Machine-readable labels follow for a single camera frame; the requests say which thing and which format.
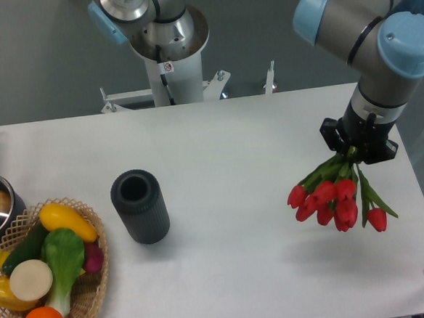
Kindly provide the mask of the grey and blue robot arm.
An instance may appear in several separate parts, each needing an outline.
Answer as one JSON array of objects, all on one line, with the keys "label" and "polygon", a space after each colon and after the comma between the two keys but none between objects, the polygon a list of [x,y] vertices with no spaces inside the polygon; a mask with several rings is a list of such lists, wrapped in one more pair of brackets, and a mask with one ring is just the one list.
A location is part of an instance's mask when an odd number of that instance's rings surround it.
[{"label": "grey and blue robot arm", "polygon": [[[394,12],[402,0],[300,0],[295,32],[360,72],[343,117],[326,119],[321,133],[341,155],[367,164],[395,157],[388,133],[424,76],[424,15]],[[144,60],[158,107],[214,100],[228,72],[203,80],[201,52],[208,23],[186,0],[96,0],[88,13],[101,33],[130,43]]]}]

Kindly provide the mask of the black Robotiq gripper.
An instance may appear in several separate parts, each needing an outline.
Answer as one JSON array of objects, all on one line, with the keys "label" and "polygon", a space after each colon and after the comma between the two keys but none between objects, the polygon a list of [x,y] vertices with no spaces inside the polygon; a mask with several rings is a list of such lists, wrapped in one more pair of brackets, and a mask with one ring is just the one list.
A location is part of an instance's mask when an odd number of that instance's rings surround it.
[{"label": "black Robotiq gripper", "polygon": [[395,158],[398,144],[388,137],[394,125],[394,121],[378,123],[378,117],[374,113],[363,118],[348,104],[342,118],[326,118],[319,129],[331,151],[346,155],[354,147],[355,160],[373,165]]}]

